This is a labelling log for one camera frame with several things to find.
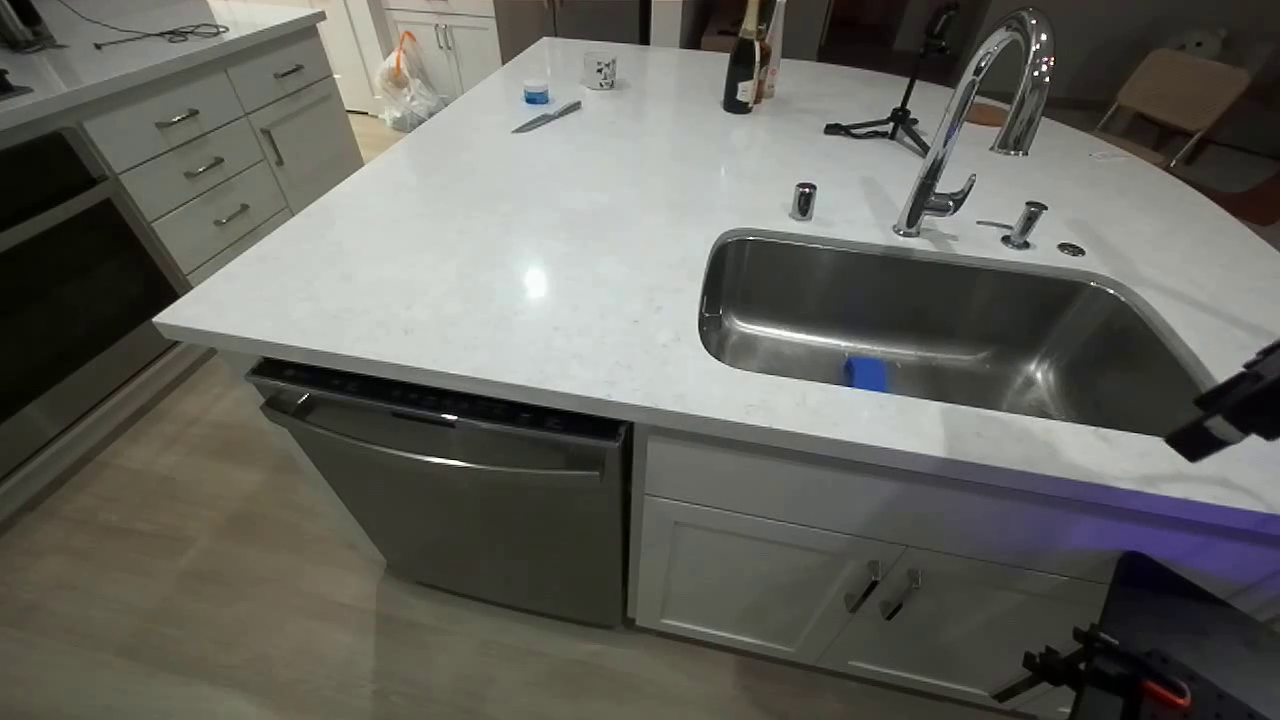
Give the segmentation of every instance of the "wall oven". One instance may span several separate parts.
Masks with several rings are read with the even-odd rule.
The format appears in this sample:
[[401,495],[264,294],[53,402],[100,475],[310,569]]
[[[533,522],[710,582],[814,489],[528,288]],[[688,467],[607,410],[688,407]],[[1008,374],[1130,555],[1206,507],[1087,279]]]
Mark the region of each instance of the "wall oven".
[[184,288],[69,131],[0,149],[0,489],[172,343]]

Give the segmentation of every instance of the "white quartz countertop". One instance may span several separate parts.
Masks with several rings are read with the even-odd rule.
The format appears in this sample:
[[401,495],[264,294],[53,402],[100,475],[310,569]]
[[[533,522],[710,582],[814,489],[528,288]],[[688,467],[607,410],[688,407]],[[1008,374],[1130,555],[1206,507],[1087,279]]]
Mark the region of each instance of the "white quartz countertop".
[[[584,51],[622,86],[584,90]],[[584,112],[510,134],[547,78]],[[1162,173],[1042,123],[1028,160],[967,127],[945,188],[976,197],[920,239],[891,220],[920,173],[896,145],[830,138],[884,114],[896,76],[784,63],[757,114],[721,112],[725,57],[543,41],[445,114],[288,220],[155,324],[192,343],[493,392],[653,427],[726,437],[950,479],[1125,502],[1280,535],[1280,446],[1244,440],[1190,467],[1157,437],[739,372],[710,358],[697,307],[726,229],[1085,267],[1128,285],[1206,362],[1238,372],[1280,334],[1280,251]],[[935,123],[945,86],[920,86]],[[789,220],[814,179],[814,220]],[[1031,251],[976,220],[1046,201]]]
[[136,0],[136,4],[71,4],[76,11],[114,23],[114,26],[179,26],[179,23],[224,23],[224,34],[192,34],[184,45],[169,41],[136,41],[93,46],[100,41],[121,41],[129,30],[86,23],[71,15],[69,4],[43,0],[35,4],[43,23],[55,34],[55,46],[43,51],[3,51],[0,66],[7,66],[10,82],[32,90],[0,100],[0,131],[19,123],[40,123],[55,112],[121,97],[158,76],[186,70],[195,63],[244,51],[252,45],[288,34],[294,26],[321,23],[321,11],[300,9],[221,9],[204,0]]

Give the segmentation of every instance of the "dishwasher handle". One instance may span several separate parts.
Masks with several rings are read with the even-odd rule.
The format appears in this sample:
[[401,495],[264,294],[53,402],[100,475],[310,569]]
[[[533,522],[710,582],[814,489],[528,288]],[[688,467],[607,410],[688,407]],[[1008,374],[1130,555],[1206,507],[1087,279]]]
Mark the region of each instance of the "dishwasher handle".
[[302,437],[321,437],[333,443],[347,443],[370,456],[387,456],[387,461],[404,461],[404,462],[422,462],[422,467],[445,467],[445,470],[475,470],[475,475],[504,475],[504,479],[570,479],[570,482],[595,482],[604,467],[515,467],[515,462],[475,462],[475,461],[461,461],[461,456],[428,456],[428,450],[407,450],[407,446],[387,446],[387,443],[368,443],[359,437],[334,432],[334,427],[321,427],[308,425],[300,410],[308,407],[308,398],[300,402],[282,402],[275,395],[264,398],[264,414],[288,432],[302,432]]

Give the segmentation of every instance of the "stainless steel sink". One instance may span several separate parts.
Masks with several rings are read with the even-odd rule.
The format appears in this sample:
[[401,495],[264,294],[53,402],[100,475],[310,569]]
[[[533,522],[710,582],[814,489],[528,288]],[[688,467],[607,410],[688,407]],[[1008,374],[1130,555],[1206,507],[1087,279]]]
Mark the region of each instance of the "stainless steel sink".
[[1162,437],[1213,383],[1130,293],[1085,270],[920,261],[896,248],[726,232],[705,279],[705,349],[747,372]]

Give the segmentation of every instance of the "kitchen faucet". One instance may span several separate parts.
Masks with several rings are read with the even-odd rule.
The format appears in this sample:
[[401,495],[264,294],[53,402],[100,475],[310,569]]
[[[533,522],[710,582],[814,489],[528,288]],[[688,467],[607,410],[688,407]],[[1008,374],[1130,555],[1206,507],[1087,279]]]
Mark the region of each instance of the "kitchen faucet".
[[1001,127],[992,153],[1028,155],[1034,127],[1039,127],[1039,114],[1042,114],[1054,51],[1051,51],[1051,34],[1046,34],[1042,15],[1017,11],[965,63],[959,82],[954,82],[948,112],[939,119],[939,131],[925,155],[911,201],[908,201],[905,214],[891,223],[899,234],[920,234],[925,214],[954,214],[965,207],[976,174],[967,174],[959,190],[935,190],[935,183],[948,166],[948,155],[950,155],[954,134],[965,127],[967,105],[976,100],[976,86],[983,82],[989,66],[1001,58],[1001,51],[1008,45],[1018,45],[1028,51],[1028,58],[1024,58],[1024,78],[1017,82],[1017,97],[1008,105],[1008,114],[1005,114],[1005,127]]

